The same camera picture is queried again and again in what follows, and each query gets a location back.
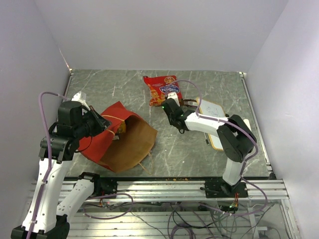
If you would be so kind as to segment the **yellow M&M's packet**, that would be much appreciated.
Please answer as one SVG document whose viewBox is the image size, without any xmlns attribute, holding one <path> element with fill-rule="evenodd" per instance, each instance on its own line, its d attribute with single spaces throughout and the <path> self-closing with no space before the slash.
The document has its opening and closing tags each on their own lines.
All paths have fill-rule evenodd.
<svg viewBox="0 0 319 239">
<path fill-rule="evenodd" d="M 126 123 L 125 121 L 122 121 L 117 129 L 117 133 L 122 134 L 122 133 L 125 133 L 126 131 L 127 131 Z"/>
</svg>

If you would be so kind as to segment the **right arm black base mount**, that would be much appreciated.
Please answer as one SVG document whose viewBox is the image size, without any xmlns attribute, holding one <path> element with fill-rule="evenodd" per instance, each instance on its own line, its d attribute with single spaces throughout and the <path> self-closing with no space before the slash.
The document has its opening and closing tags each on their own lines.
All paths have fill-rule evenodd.
<svg viewBox="0 0 319 239">
<path fill-rule="evenodd" d="M 248 191 L 246 183 L 237 182 L 234 186 L 230 186 L 224 180 L 213 178 L 205 181 L 204 186 L 200 187 L 205 192 L 206 198 L 247 198 Z"/>
</svg>

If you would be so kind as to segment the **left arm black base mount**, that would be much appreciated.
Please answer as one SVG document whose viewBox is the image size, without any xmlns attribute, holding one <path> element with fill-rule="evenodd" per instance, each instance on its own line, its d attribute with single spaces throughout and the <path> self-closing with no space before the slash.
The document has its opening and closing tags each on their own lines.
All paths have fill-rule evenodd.
<svg viewBox="0 0 319 239">
<path fill-rule="evenodd" d="M 114 178 L 102 177 L 94 180 L 92 196 L 104 196 L 117 193 L 118 183 Z"/>
</svg>

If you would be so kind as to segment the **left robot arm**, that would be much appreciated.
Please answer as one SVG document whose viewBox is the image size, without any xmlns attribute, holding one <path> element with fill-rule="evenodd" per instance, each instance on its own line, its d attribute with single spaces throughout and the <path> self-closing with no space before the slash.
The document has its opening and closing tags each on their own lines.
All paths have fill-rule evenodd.
<svg viewBox="0 0 319 239">
<path fill-rule="evenodd" d="M 89 197 L 101 194 L 98 174 L 83 172 L 62 202 L 59 195 L 73 155 L 79 152 L 80 140 L 104 132 L 110 122 L 83 100 L 63 102 L 58 120 L 40 143 L 39 174 L 29 211 L 22 225 L 11 232 L 12 239 L 65 239 L 69 220 Z"/>
</svg>

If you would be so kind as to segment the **purple brown M&M's packet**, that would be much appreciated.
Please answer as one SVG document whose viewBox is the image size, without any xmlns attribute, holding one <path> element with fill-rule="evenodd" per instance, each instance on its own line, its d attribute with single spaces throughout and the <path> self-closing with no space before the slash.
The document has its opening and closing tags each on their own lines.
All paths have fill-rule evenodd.
<svg viewBox="0 0 319 239">
<path fill-rule="evenodd" d="M 198 103 L 194 99 L 183 99 L 182 100 L 182 105 L 186 107 L 193 107 L 196 108 L 198 106 Z"/>
</svg>

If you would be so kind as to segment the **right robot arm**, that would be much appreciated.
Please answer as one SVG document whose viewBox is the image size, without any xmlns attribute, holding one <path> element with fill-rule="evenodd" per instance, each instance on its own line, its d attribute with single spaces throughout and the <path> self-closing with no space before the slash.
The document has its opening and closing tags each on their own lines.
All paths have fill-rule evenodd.
<svg viewBox="0 0 319 239">
<path fill-rule="evenodd" d="M 222 149 L 227 156 L 226 168 L 222 175 L 220 193 L 231 197 L 237 192 L 246 160 L 253 149 L 257 150 L 257 140 L 244 120 L 238 115 L 229 118 L 214 118 L 196 111 L 183 111 L 177 102 L 168 98 L 161 107 L 167 115 L 169 124 L 180 133 L 199 131 L 219 138 Z"/>
</svg>

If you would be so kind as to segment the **red candy bag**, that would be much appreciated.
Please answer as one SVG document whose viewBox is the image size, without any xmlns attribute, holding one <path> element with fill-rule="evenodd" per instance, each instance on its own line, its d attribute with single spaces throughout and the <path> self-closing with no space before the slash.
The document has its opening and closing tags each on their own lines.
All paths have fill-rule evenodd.
<svg viewBox="0 0 319 239">
<path fill-rule="evenodd" d="M 144 83 L 149 87 L 151 99 L 149 106 L 158 107 L 161 106 L 165 100 L 165 94 L 176 93 L 178 101 L 181 104 L 183 98 L 178 83 L 174 83 L 177 78 L 175 75 L 148 77 L 143 76 Z"/>
</svg>

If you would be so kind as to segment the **red paper bag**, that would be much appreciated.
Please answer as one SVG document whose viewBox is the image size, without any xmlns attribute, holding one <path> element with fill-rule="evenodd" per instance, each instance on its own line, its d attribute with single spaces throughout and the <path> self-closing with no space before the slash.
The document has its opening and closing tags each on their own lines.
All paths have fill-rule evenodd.
<svg viewBox="0 0 319 239">
<path fill-rule="evenodd" d="M 158 131 L 121 102 L 105 109 L 101 116 L 111 122 L 107 130 L 80 140 L 79 151 L 87 159 L 115 173 L 127 171 L 142 162 L 153 148 Z M 127 131 L 117 133 L 122 121 Z"/>
</svg>

